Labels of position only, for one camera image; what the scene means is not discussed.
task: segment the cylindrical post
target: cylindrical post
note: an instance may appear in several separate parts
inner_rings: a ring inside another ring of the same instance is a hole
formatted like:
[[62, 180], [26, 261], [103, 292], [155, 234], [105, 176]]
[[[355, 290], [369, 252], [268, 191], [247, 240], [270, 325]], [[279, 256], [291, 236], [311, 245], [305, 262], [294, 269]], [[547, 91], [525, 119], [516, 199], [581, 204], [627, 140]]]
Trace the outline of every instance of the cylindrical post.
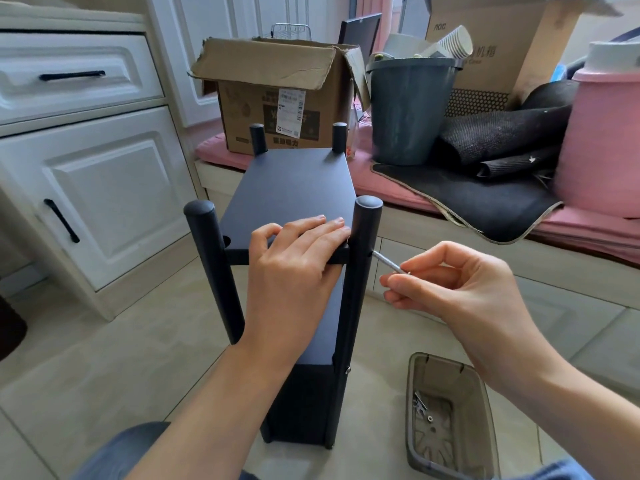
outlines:
[[211, 201], [193, 200], [184, 206], [184, 215], [216, 298], [229, 341], [235, 344], [244, 332], [244, 315], [234, 275], [225, 254], [225, 242], [220, 232], [216, 208]]
[[350, 371], [353, 345], [360, 320], [360, 311], [367, 288], [367, 278], [371, 267], [371, 255], [376, 245], [378, 226], [383, 203], [378, 197], [363, 195], [356, 199], [353, 209], [353, 224], [349, 238], [349, 261], [342, 286], [342, 304], [338, 332], [333, 354], [335, 382], [329, 405], [324, 446], [332, 448], [340, 419], [340, 409]]
[[347, 151], [347, 123], [334, 123], [332, 135], [332, 150], [334, 153]]
[[264, 125], [254, 123], [249, 126], [251, 133], [251, 144], [253, 146], [253, 156], [256, 157], [269, 151], [267, 148], [267, 137], [264, 134]]

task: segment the honeycomb pattern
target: honeycomb pattern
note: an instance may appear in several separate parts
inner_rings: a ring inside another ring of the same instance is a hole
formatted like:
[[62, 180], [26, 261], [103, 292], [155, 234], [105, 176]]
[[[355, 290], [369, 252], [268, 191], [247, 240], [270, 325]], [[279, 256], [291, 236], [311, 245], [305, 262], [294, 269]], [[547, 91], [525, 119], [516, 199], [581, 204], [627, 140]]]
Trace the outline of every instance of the honeycomb pattern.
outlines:
[[509, 99], [508, 93], [453, 89], [445, 116], [466, 116], [478, 112], [501, 111]]

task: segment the left hand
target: left hand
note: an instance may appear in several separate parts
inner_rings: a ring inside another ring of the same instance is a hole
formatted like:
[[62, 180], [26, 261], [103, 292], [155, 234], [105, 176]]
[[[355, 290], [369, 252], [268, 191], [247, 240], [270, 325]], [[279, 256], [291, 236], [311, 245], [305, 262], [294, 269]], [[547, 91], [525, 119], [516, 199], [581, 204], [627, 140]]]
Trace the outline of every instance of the left hand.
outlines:
[[[253, 231], [246, 323], [239, 345], [288, 372], [311, 342], [340, 277], [342, 266], [326, 263], [350, 234], [343, 219], [326, 222], [324, 216]], [[277, 236], [268, 247], [272, 235]]]

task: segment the computer monitor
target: computer monitor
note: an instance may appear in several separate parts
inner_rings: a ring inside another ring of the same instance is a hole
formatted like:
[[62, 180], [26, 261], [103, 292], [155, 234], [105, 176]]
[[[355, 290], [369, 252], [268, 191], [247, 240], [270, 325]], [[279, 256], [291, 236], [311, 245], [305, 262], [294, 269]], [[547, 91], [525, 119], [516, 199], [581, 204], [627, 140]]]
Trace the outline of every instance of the computer monitor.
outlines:
[[343, 20], [338, 43], [360, 46], [364, 60], [368, 60], [373, 52], [373, 44], [376, 41], [381, 17], [381, 13], [374, 13], [373, 15]]

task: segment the cardboard box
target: cardboard box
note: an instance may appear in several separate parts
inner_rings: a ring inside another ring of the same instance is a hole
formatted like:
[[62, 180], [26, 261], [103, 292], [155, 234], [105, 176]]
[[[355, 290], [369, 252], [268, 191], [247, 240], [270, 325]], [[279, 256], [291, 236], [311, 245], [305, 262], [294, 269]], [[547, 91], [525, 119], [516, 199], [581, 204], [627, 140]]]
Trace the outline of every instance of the cardboard box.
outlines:
[[353, 45], [210, 38], [191, 75], [204, 81], [205, 93], [218, 91], [232, 152], [253, 154], [252, 123], [264, 124], [268, 148], [330, 148], [332, 125], [349, 121], [354, 87], [363, 109], [370, 106], [362, 53]]
[[621, 15], [604, 0], [431, 0], [426, 39], [464, 25], [474, 43], [447, 116], [511, 109], [549, 82], [583, 13]]

